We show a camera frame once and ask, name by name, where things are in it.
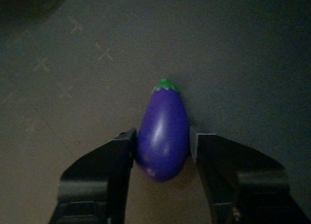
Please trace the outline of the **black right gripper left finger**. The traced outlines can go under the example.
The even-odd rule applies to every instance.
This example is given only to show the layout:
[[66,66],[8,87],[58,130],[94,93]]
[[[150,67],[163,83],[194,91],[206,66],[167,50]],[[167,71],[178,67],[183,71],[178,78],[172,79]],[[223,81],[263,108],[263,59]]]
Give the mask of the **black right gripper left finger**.
[[126,224],[135,147],[132,128],[64,170],[48,224]]

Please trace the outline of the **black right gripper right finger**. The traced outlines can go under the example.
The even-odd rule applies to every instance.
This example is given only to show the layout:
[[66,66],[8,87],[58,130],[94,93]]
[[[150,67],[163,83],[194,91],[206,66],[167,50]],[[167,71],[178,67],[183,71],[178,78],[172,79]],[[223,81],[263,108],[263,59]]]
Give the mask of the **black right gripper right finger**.
[[311,224],[291,197],[287,170],[264,153],[198,133],[196,166],[211,224]]

